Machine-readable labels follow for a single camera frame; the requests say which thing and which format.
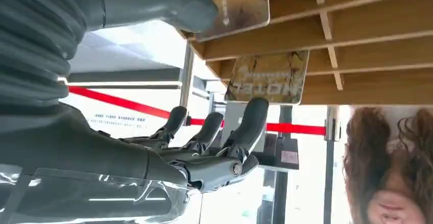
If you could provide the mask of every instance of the curly brown hair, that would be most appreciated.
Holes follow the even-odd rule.
[[[399,137],[414,142],[405,164],[405,178],[423,210],[433,223],[433,116],[421,109],[414,117],[398,123]],[[380,108],[358,108],[347,125],[348,143],[344,156],[346,191],[354,224],[368,224],[367,207],[383,187],[391,158],[386,151],[391,130]]]

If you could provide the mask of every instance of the wooden slatted ceiling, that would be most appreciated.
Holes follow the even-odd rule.
[[[304,104],[433,103],[407,97],[432,94],[433,0],[270,0],[270,8],[266,27],[193,41],[222,80],[236,57],[309,49]]]

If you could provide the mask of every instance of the white ceiling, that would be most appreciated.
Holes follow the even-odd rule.
[[[183,68],[186,40],[162,21],[87,33],[70,60],[71,72],[108,72]],[[195,57],[193,73],[204,80],[217,77]]]

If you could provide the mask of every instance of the printed poster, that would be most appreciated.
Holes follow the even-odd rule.
[[[219,14],[212,29],[195,34],[197,41],[227,36],[266,26],[270,20],[269,0],[214,0]]]
[[[240,57],[235,61],[225,99],[248,102],[254,97],[270,103],[301,102],[309,51]]]

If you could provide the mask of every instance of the red barrier rope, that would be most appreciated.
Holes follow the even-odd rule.
[[[107,95],[97,91],[85,89],[78,86],[69,86],[70,93],[82,95],[84,97],[94,99],[97,101],[105,102],[122,108],[131,109],[133,111],[150,114],[153,116],[168,118],[170,112],[164,111],[158,108],[150,107],[144,104],[136,103],[130,100],[119,98],[112,95]],[[192,118],[190,121],[192,126],[202,126],[204,124],[204,119]],[[298,134],[308,134],[308,135],[320,135],[324,136],[326,134],[326,128],[323,126],[301,126],[294,125],[291,123],[268,123],[266,124],[267,131],[281,132],[281,133],[298,133]]]

